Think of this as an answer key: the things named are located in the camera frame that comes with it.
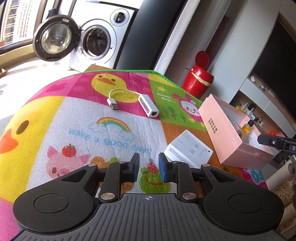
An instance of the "white box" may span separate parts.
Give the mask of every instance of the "white box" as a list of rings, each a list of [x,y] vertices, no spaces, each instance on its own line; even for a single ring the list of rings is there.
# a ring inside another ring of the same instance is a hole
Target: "white box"
[[[212,153],[209,147],[188,130],[174,139],[164,151],[170,160],[185,162],[193,168],[208,163]]]

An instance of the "pink pig print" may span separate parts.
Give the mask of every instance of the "pink pig print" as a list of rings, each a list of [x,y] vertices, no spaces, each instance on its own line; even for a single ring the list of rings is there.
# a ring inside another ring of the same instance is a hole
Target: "pink pig print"
[[[47,150],[48,162],[46,163],[46,170],[52,179],[58,178],[85,166],[89,160],[88,154],[77,156],[76,151],[74,155],[71,155],[71,157],[64,154],[65,153],[63,152],[58,152],[52,146],[50,146]]]
[[[179,100],[180,107],[185,110],[192,119],[203,123],[200,113],[198,112],[198,107],[195,105],[190,95],[185,94],[186,99],[183,99],[177,94],[172,94],[172,97]]]

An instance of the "small bottle with yellow liquid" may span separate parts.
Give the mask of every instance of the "small bottle with yellow liquid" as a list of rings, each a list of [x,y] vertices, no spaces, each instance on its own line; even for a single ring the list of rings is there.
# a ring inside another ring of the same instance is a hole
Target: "small bottle with yellow liquid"
[[[242,130],[247,134],[249,134],[250,131],[252,130],[253,125],[254,125],[254,121],[249,120],[248,123],[244,124],[244,126],[242,127]]]

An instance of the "play mat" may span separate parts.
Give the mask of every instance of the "play mat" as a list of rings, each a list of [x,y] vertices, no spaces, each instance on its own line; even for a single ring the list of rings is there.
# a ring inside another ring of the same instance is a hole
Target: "play mat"
[[[137,94],[126,91],[113,93],[119,110],[112,110],[107,96],[115,88],[149,95],[159,116],[148,118]],[[85,72],[44,87],[0,137],[0,240],[19,232],[12,206],[21,193],[89,163],[108,167],[138,152],[138,180],[123,184],[122,191],[176,192],[176,184],[161,182],[158,154],[186,129],[214,151],[200,105],[154,71]],[[220,165],[215,151],[209,163],[266,188],[260,171]]]

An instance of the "open round door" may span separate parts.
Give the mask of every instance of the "open round door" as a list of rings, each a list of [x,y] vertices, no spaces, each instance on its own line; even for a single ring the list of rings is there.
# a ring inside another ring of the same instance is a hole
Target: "open round door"
[[[57,61],[68,55],[79,39],[75,21],[66,15],[55,15],[41,23],[33,37],[35,54],[45,61]]]

